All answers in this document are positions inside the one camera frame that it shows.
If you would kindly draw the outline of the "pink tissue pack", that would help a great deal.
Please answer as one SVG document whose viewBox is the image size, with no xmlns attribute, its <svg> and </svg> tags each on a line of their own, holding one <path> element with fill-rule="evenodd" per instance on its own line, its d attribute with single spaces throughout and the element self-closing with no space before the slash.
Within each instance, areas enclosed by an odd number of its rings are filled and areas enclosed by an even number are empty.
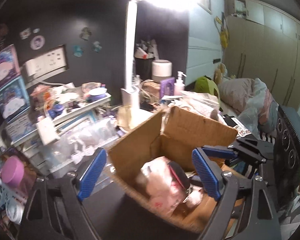
<svg viewBox="0 0 300 240">
<path fill-rule="evenodd" d="M 143 165 L 135 181 L 149 195 L 149 203 L 158 213 L 171 216 L 187 197 L 185 191 L 172 176 L 166 157 L 155 158 Z"/>
</svg>

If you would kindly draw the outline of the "black round sponge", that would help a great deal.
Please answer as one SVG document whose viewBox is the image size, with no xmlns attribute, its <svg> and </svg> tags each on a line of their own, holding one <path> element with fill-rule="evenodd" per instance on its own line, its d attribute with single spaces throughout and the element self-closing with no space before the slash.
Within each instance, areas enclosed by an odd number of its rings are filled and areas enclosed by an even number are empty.
<svg viewBox="0 0 300 240">
<path fill-rule="evenodd" d="M 174 176 L 181 187 L 187 191 L 190 188 L 191 183 L 181 166 L 174 161 L 168 162 L 168 166 L 172 176 Z"/>
</svg>

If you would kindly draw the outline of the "clear gift bag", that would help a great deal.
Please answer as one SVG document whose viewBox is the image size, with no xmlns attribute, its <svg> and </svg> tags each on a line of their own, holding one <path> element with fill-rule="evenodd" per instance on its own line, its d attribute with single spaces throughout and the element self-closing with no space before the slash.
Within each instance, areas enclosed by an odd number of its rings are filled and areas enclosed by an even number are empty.
<svg viewBox="0 0 300 240">
<path fill-rule="evenodd" d="M 99 120 L 85 116 L 61 127 L 59 139 L 42 146 L 40 151 L 49 174 L 61 177 L 69 170 L 75 170 L 97 148 L 107 146 L 118 138 L 113 116 Z"/>
</svg>

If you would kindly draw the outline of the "white power adapter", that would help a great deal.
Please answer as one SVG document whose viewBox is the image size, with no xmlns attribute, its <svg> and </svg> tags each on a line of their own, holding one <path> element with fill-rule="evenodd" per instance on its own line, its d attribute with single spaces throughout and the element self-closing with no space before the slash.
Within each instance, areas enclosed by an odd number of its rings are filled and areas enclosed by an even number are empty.
<svg viewBox="0 0 300 240">
<path fill-rule="evenodd" d="M 36 123 L 37 131 L 44 146 L 56 142 L 60 139 L 57 134 L 53 120 L 50 117 L 45 117 Z"/>
</svg>

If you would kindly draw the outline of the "cardboard box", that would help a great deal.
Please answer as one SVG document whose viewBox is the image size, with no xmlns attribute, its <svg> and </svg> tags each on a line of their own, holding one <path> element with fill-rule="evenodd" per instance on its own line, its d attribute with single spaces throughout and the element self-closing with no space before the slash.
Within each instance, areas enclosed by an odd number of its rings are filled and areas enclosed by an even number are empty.
<svg viewBox="0 0 300 240">
<path fill-rule="evenodd" d="M 200 233 L 204 230 L 216 202 L 204 197 L 188 215 L 168 215 L 152 207 L 145 191 L 137 189 L 135 179 L 141 167 L 164 156 L 178 163 L 184 171 L 194 171 L 192 151 L 205 145 L 228 146 L 236 140 L 237 130 L 202 115 L 172 107 L 165 126 L 163 112 L 158 112 L 124 135 L 107 151 L 114 167 L 113 180 L 141 207 L 167 223 Z"/>
</svg>

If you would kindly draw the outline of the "white small desk shelf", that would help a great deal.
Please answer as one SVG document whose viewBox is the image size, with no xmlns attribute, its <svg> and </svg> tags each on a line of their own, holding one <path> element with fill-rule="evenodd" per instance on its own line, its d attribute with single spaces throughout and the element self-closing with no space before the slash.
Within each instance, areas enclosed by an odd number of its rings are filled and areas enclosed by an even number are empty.
<svg viewBox="0 0 300 240">
<path fill-rule="evenodd" d="M 74 118 L 82 116 L 86 112 L 92 111 L 99 106 L 106 105 L 110 101 L 111 95 L 105 93 L 102 98 L 94 102 L 81 104 L 79 108 L 73 109 L 69 113 L 62 113 L 55 117 L 52 122 L 55 126 L 59 124 L 64 125 L 67 121 L 72 121 Z M 25 112 L 9 124 L 4 122 L 0 126 L 0 150 L 1 152 L 5 152 L 8 148 L 17 147 L 37 135 L 36 122 L 32 122 L 29 119 L 29 113 Z"/>
</svg>

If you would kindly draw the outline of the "pink water bottle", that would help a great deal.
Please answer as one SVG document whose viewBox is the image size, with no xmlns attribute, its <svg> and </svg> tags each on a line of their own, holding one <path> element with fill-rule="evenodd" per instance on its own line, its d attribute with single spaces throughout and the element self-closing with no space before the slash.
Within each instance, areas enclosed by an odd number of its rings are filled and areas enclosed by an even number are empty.
<svg viewBox="0 0 300 240">
<path fill-rule="evenodd" d="M 26 204 L 36 179 L 34 169 L 18 156 L 0 159 L 0 186 L 21 204 Z"/>
</svg>

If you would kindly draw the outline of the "white plastic tub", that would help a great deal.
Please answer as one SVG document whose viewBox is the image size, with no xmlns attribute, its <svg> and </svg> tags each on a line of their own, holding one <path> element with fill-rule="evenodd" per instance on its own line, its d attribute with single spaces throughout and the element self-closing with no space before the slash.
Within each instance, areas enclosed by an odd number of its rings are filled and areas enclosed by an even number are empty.
<svg viewBox="0 0 300 240">
<path fill-rule="evenodd" d="M 9 220 L 15 224 L 20 225 L 23 217 L 24 206 L 13 197 L 8 198 L 6 202 L 6 215 Z"/>
</svg>

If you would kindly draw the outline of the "green plush toy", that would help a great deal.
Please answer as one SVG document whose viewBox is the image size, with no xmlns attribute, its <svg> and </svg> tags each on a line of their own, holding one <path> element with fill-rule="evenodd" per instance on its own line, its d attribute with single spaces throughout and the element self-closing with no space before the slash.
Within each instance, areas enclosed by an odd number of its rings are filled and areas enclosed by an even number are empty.
<svg viewBox="0 0 300 240">
<path fill-rule="evenodd" d="M 201 76 L 195 81 L 194 92 L 209 93 L 216 96 L 219 102 L 221 101 L 219 89 L 216 83 L 207 76 Z"/>
</svg>

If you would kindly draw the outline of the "pump bottle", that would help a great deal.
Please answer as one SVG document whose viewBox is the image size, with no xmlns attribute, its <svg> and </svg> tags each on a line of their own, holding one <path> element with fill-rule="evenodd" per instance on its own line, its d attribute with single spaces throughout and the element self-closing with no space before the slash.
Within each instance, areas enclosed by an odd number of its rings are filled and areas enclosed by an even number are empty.
<svg viewBox="0 0 300 240">
<path fill-rule="evenodd" d="M 178 71 L 178 77 L 174 83 L 174 95 L 181 95 L 181 92 L 185 89 L 183 77 L 186 77 L 186 75 L 183 72 Z"/>
</svg>

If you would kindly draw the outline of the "beige wardrobe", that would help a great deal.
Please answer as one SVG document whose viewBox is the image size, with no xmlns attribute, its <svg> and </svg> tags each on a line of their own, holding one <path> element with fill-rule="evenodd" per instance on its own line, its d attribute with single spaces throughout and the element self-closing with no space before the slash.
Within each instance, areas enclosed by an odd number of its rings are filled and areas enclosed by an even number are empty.
<svg viewBox="0 0 300 240">
<path fill-rule="evenodd" d="M 224 64 L 237 78 L 259 78 L 281 105 L 300 107 L 300 21 L 258 0 L 225 0 Z"/>
</svg>

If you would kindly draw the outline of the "blue cinnamoroll box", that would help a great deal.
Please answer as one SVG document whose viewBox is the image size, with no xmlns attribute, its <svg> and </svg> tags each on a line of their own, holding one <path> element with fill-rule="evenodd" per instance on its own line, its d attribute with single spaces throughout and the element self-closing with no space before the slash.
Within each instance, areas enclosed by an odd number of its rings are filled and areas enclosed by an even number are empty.
<svg viewBox="0 0 300 240">
<path fill-rule="evenodd" d="M 16 77 L 0 89 L 0 114 L 9 123 L 30 107 L 23 78 Z"/>
</svg>

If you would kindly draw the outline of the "white cylinder humidifier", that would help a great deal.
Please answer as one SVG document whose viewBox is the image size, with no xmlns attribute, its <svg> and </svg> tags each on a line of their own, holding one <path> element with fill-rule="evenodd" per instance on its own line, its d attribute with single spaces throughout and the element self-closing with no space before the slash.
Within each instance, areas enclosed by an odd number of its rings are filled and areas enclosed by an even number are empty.
<svg viewBox="0 0 300 240">
<path fill-rule="evenodd" d="M 152 80 L 160 82 L 172 76 L 172 62 L 168 60 L 152 61 Z"/>
</svg>

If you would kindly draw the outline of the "black pen holder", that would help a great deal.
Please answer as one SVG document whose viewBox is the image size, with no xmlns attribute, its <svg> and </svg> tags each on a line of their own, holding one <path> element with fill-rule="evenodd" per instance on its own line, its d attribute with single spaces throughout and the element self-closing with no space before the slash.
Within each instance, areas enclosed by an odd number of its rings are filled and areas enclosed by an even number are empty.
<svg viewBox="0 0 300 240">
<path fill-rule="evenodd" d="M 140 76 L 140 79 L 148 80 L 152 78 L 152 62 L 153 59 L 135 58 L 135 73 Z"/>
</svg>

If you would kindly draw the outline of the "yellow hanging plush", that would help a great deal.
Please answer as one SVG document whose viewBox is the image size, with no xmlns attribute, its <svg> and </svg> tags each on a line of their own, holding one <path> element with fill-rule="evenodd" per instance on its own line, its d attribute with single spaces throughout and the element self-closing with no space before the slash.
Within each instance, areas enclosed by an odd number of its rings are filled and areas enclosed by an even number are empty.
<svg viewBox="0 0 300 240">
<path fill-rule="evenodd" d="M 215 23 L 217 23 L 220 28 L 218 29 L 220 43 L 223 49 L 226 49 L 229 45 L 229 29 L 227 24 L 224 24 L 223 21 L 216 16 Z"/>
</svg>

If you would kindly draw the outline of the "purple cinnamoroll box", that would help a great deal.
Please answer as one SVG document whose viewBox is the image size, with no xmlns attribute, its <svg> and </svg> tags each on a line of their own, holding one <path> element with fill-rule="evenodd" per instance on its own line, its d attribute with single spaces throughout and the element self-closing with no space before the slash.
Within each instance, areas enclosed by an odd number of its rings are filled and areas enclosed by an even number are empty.
<svg viewBox="0 0 300 240">
<path fill-rule="evenodd" d="M 19 76 L 17 52 L 12 44 L 0 51 L 0 89 Z"/>
</svg>

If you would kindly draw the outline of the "white desk lamp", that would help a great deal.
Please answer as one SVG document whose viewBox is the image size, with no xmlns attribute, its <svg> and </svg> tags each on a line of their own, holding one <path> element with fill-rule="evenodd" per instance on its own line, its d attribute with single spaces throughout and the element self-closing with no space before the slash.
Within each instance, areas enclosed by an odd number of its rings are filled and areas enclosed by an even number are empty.
<svg viewBox="0 0 300 240">
<path fill-rule="evenodd" d="M 137 82 L 135 58 L 168 60 L 172 76 L 185 72 L 190 12 L 200 0 L 128 0 L 125 29 L 125 84 L 122 104 L 140 108 L 142 89 Z"/>
</svg>

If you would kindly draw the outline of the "white wall socket panel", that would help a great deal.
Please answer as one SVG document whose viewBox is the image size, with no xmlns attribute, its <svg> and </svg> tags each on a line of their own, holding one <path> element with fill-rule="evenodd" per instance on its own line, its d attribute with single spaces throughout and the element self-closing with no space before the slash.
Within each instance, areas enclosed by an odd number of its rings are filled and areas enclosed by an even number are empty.
<svg viewBox="0 0 300 240">
<path fill-rule="evenodd" d="M 34 59 L 24 63 L 27 78 L 29 80 L 37 79 L 45 74 L 67 67 L 65 45 L 51 49 Z"/>
</svg>

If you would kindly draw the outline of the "round pink wall sticker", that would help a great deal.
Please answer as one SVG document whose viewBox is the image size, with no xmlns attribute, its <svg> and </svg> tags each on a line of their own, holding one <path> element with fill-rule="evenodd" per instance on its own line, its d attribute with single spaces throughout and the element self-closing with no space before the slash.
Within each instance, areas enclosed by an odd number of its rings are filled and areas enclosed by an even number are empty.
<svg viewBox="0 0 300 240">
<path fill-rule="evenodd" d="M 44 46 L 44 44 L 45 44 L 45 37 L 42 35 L 38 35 L 31 40 L 30 47 L 32 50 L 39 50 Z"/>
</svg>

